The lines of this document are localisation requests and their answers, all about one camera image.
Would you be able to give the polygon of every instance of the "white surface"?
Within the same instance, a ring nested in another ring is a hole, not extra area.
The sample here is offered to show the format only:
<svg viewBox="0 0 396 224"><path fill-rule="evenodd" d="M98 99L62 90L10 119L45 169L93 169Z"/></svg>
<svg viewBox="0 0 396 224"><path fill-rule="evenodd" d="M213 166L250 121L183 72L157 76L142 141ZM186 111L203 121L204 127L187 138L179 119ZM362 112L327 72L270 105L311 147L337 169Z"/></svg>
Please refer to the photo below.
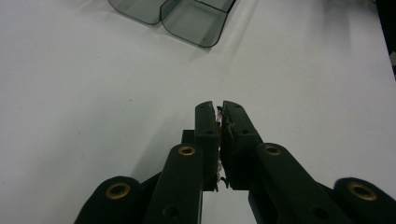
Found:
<svg viewBox="0 0 396 224"><path fill-rule="evenodd" d="M243 105L318 182L396 198L396 83L369 0L239 1L212 50L105 0L1 1L2 223L72 223L104 180L156 174L207 100ZM240 193L206 193L203 223L253 223Z"/></svg>

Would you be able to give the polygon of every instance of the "black metal part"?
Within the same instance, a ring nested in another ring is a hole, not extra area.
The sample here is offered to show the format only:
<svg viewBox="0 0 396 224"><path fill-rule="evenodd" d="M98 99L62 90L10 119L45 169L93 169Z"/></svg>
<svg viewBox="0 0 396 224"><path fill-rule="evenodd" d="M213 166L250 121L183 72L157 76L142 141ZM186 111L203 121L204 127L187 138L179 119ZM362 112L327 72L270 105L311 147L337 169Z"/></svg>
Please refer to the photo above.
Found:
<svg viewBox="0 0 396 224"><path fill-rule="evenodd" d="M171 149L143 223L200 223L203 158L193 144Z"/></svg>
<svg viewBox="0 0 396 224"><path fill-rule="evenodd" d="M221 139L212 102L196 106L195 130L183 131L162 173L142 184L108 179L76 223L199 224L203 190L217 188L219 153L226 184L249 190L257 223L396 223L396 202L375 185L344 178L327 188L285 148L264 144L241 105L225 101L218 109Z"/></svg>

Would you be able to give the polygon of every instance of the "white tabletop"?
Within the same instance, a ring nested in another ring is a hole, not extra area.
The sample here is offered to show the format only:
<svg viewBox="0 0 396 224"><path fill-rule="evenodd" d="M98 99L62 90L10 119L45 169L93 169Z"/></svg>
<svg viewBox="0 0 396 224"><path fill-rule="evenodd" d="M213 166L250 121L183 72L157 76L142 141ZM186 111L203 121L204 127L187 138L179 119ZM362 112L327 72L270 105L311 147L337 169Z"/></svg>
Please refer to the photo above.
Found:
<svg viewBox="0 0 396 224"><path fill-rule="evenodd" d="M318 182L396 198L396 83L370 0L238 0L213 49L106 0L1 1L1 222L72 223L106 179L157 174L209 100L241 104ZM220 191L203 223L254 223L246 192Z"/></svg>

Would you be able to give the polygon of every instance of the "screw hole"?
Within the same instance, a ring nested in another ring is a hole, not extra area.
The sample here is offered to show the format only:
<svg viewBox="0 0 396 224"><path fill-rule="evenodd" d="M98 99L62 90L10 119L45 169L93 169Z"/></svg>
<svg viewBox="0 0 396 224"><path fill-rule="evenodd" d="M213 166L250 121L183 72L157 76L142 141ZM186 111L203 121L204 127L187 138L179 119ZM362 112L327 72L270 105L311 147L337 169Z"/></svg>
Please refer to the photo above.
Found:
<svg viewBox="0 0 396 224"><path fill-rule="evenodd" d="M329 218L329 214L326 212L326 210L324 210L323 208L319 208L319 207L314 208L314 216L318 217L320 219L323 219L323 220Z"/></svg>
<svg viewBox="0 0 396 224"><path fill-rule="evenodd" d="M376 200L375 192L372 189L367 188L363 184L352 182L347 185L347 188L353 195L360 199L363 199L365 201Z"/></svg>
<svg viewBox="0 0 396 224"><path fill-rule="evenodd" d="M265 152L266 153L268 153L268 154L270 154L270 155L273 155L273 156L278 156L278 155L280 155L282 152L278 149L278 148L276 148L276 147L266 147L265 148Z"/></svg>
<svg viewBox="0 0 396 224"><path fill-rule="evenodd" d="M183 156L190 156L195 153L195 149L193 147L181 147L178 153Z"/></svg>
<svg viewBox="0 0 396 224"><path fill-rule="evenodd" d="M168 205L163 209L163 216L166 218L176 218L178 213L178 208L174 205Z"/></svg>
<svg viewBox="0 0 396 224"><path fill-rule="evenodd" d="M116 183L107 188L106 196L108 199L117 200L125 197L130 190L131 187L127 183Z"/></svg>

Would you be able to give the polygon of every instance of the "white table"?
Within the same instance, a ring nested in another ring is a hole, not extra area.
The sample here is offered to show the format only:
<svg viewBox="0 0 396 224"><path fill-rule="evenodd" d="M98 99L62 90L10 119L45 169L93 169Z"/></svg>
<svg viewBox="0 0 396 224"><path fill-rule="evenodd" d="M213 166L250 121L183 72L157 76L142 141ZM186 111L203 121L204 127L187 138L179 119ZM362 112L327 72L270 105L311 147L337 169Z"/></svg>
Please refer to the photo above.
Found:
<svg viewBox="0 0 396 224"><path fill-rule="evenodd" d="M370 0L238 1L211 50L106 0L1 1L1 222L72 223L106 179L155 175L208 100L243 105L318 182L396 198L396 83ZM254 223L220 185L203 223Z"/></svg>

